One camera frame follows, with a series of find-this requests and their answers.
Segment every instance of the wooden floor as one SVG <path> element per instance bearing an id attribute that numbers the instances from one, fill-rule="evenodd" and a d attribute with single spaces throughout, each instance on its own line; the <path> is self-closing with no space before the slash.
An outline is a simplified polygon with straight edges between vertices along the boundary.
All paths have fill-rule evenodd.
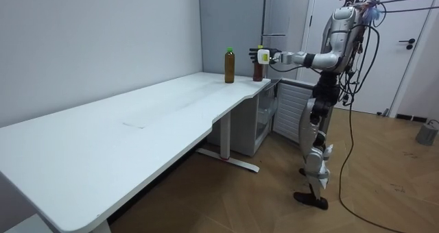
<path id="1" fill-rule="evenodd" d="M 343 198 L 357 214 L 404 232 L 439 232 L 439 140 L 425 147 L 414 140 L 420 124 L 353 113 L 355 149 L 345 168 Z M 348 112 L 335 110 L 329 128 L 335 146 L 331 181 L 323 191 L 329 210 L 296 202 L 308 191 L 297 170 L 302 157 L 272 134 L 254 158 L 251 173 L 193 154 L 169 177 L 111 225 L 135 232 L 387 232 L 349 214 L 339 203 L 342 163 L 351 146 Z"/>

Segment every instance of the door frame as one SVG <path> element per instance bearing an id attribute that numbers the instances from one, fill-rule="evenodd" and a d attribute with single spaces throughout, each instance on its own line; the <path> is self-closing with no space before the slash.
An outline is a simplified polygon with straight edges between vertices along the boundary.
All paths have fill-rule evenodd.
<path id="1" fill-rule="evenodd" d="M 303 33 L 303 41 L 302 41 L 302 50 L 307 50 L 308 45 L 308 37 L 309 37 L 309 30 L 311 28 L 310 22 L 311 17 L 314 11 L 314 3 L 316 0 L 309 0 L 308 3 L 308 10 L 307 10 L 307 22 L 308 25 L 305 25 L 305 30 Z M 433 3 L 431 6 L 435 6 L 435 4 L 439 4 L 439 0 L 433 0 Z M 414 72 L 416 70 L 416 67 L 418 66 L 418 62 L 420 61 L 420 57 L 425 49 L 425 43 L 423 42 L 432 32 L 434 32 L 434 21 L 436 17 L 439 17 L 439 10 L 429 10 L 427 18 L 425 19 L 423 28 L 420 31 L 419 36 L 419 42 L 417 42 L 412 56 L 409 60 L 409 63 L 407 64 L 407 68 L 405 69 L 403 79 L 401 80 L 401 83 L 399 84 L 398 90 L 395 94 L 394 100 L 392 102 L 392 105 L 390 106 L 390 113 L 389 117 L 396 117 L 398 114 L 399 106 L 401 106 L 401 102 L 403 101 L 404 95 L 407 92 L 408 86 L 410 84 L 410 80 L 412 79 Z M 298 69 L 296 79 L 301 80 L 303 71 L 306 68 Z"/>

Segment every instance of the desk leg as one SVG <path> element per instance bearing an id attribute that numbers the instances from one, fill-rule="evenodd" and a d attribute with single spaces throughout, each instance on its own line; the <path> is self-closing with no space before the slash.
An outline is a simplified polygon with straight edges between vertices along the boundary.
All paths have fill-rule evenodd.
<path id="1" fill-rule="evenodd" d="M 231 163 L 237 165 L 239 167 L 243 167 L 249 171 L 258 173 L 259 167 L 253 164 L 249 164 L 246 162 L 242 162 L 230 157 L 230 112 L 225 114 L 221 120 L 221 133 L 220 133 L 220 142 L 221 142 L 221 150 L 220 154 L 217 154 L 213 151 L 209 151 L 203 148 L 197 150 L 198 153 L 208 155 L 212 158 L 217 158 L 227 163 Z"/>
<path id="2" fill-rule="evenodd" d="M 108 225 L 107 220 L 98 225 L 90 233 L 111 233 L 110 226 Z"/>

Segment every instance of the desk foot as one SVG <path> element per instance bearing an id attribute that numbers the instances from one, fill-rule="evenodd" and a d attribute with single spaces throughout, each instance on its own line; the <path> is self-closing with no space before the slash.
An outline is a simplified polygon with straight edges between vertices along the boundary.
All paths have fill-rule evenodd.
<path id="1" fill-rule="evenodd" d="M 107 220 L 98 225 L 90 233 L 111 233 L 110 226 L 108 225 Z"/>
<path id="2" fill-rule="evenodd" d="M 204 155 L 207 155 L 209 157 L 216 158 L 218 160 L 221 160 L 221 161 L 224 161 L 224 162 L 227 162 L 227 163 L 230 163 L 230 164 L 237 165 L 237 166 L 245 168 L 245 169 L 247 169 L 247 170 L 249 170 L 251 172 L 255 172 L 255 173 L 259 172 L 259 167 L 257 167 L 256 165 L 249 164 L 247 162 L 242 162 L 242 161 L 236 160 L 234 158 L 229 158 L 228 160 L 224 160 L 224 159 L 221 158 L 221 156 L 219 154 L 217 154 L 217 153 L 215 153 L 213 151 L 209 151 L 209 150 L 200 148 L 200 149 L 197 150 L 197 152 L 199 154 L 204 154 Z"/>

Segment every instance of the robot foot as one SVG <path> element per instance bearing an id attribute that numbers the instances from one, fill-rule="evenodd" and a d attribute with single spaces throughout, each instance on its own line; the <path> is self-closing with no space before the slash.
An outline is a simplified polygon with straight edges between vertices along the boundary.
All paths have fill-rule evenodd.
<path id="1" fill-rule="evenodd" d="M 307 206 L 314 206 L 322 210 L 328 210 L 328 201 L 325 198 L 316 199 L 312 193 L 294 193 L 294 199 Z"/>
<path id="2" fill-rule="evenodd" d="M 305 169 L 304 169 L 304 168 L 300 168 L 300 169 L 299 169 L 299 173 L 300 173 L 301 175 L 303 175 L 303 176 L 307 176 L 307 175 L 305 174 Z"/>

